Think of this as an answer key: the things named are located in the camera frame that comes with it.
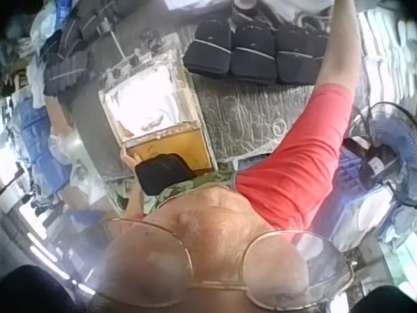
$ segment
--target hand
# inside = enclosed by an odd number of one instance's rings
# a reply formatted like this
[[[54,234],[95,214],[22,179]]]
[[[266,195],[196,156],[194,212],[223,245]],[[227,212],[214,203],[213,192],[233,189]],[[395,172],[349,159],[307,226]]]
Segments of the hand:
[[[120,158],[122,159],[123,163],[125,163],[128,166],[128,168],[131,169],[132,172],[135,172],[135,167],[142,162],[142,159],[139,155],[135,154],[133,157],[128,155],[125,146],[123,146],[120,152]]]

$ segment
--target red shirt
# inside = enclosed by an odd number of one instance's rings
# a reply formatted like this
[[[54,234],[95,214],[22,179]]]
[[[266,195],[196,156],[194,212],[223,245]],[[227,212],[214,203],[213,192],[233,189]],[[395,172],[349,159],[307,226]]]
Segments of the red shirt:
[[[271,156],[238,175],[237,191],[275,228],[307,229],[332,190],[352,102],[343,86],[320,86]]]

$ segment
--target yellow wooden board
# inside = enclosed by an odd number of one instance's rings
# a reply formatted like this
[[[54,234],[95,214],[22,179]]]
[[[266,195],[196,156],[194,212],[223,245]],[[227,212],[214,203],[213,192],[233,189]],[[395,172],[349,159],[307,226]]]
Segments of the yellow wooden board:
[[[209,172],[213,169],[199,129],[141,143],[129,148],[128,153],[137,154],[142,160],[148,160],[160,154],[176,153],[194,172]]]

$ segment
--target table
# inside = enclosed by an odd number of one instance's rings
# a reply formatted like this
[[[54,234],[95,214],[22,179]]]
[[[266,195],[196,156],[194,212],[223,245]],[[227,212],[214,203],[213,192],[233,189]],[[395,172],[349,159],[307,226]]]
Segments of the table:
[[[196,21],[186,22],[169,12],[164,0],[152,0],[117,25],[115,34],[125,54],[133,53],[140,34],[150,27],[162,35],[178,33],[185,48],[193,39],[196,25]],[[121,59],[111,37],[99,38],[90,50],[97,73]],[[369,89],[362,73],[355,98],[360,109],[367,104]],[[296,121],[312,91],[311,86],[259,87],[199,76],[193,76],[193,80],[217,161],[271,152]],[[119,146],[97,91],[98,82],[94,80],[79,91],[72,103],[72,116],[97,171],[105,181],[112,181],[131,172],[120,161]]]

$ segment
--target camouflage fabric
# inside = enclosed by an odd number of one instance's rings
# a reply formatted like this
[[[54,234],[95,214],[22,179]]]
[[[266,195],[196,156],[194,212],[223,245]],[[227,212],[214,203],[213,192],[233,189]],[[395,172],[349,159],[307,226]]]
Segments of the camouflage fabric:
[[[165,188],[159,196],[156,197],[154,209],[159,209],[164,203],[173,198],[179,197],[191,190],[202,188],[208,184],[220,183],[225,186],[234,187],[237,172],[233,170],[220,170],[196,177],[191,181],[183,181]]]

